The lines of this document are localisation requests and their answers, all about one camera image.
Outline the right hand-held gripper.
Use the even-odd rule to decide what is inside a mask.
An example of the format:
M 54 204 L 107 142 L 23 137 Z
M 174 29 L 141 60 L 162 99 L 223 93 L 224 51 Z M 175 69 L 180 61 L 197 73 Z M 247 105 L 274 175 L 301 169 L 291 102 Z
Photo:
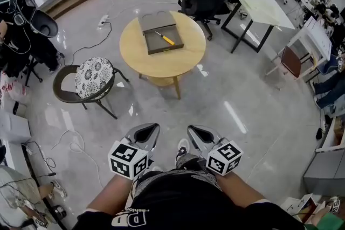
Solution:
M 225 176 L 239 165 L 243 151 L 235 141 L 230 141 L 216 130 L 202 125 L 189 125 L 187 133 L 199 152 L 198 162 L 203 168 Z

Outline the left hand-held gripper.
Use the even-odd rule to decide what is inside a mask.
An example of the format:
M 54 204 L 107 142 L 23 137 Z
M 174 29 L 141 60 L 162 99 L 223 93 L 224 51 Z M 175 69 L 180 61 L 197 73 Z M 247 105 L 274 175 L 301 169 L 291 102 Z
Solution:
M 150 158 L 160 134 L 158 123 L 131 128 L 115 141 L 108 153 L 110 171 L 129 180 L 137 179 L 152 163 Z

